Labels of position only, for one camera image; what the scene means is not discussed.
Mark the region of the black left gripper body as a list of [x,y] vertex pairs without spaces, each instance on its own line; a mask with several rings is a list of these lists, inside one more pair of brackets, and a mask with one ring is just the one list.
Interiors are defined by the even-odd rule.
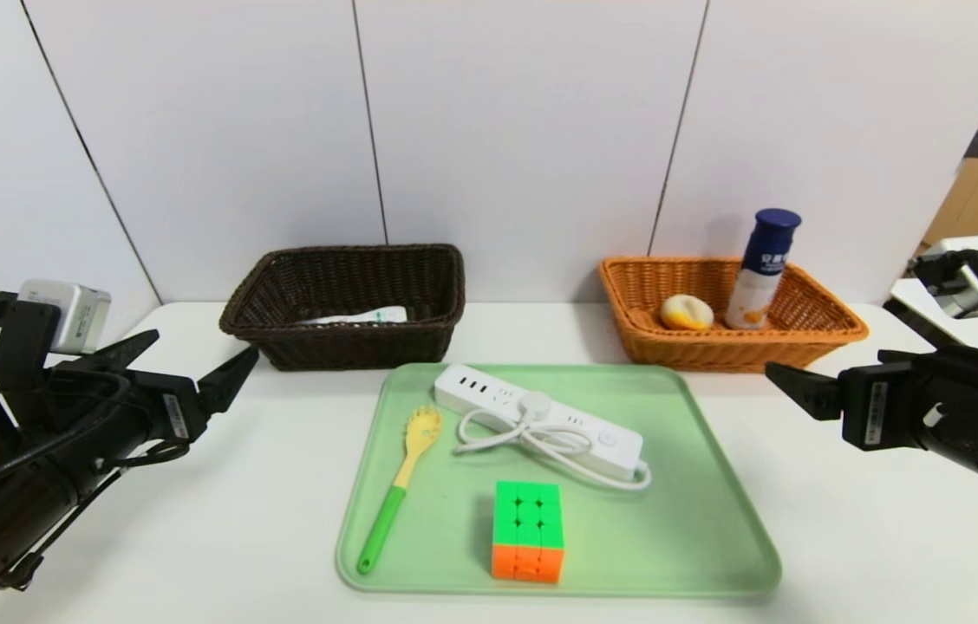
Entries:
[[207,429],[204,388],[124,360],[57,364],[45,399],[58,434],[74,435],[45,455],[45,492],[86,498],[112,471],[179,458]]

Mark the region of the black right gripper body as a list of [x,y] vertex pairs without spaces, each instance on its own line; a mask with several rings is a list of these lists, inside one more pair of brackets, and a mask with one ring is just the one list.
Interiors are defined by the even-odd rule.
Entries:
[[839,375],[845,441],[866,452],[929,451],[978,473],[978,348],[878,359]]

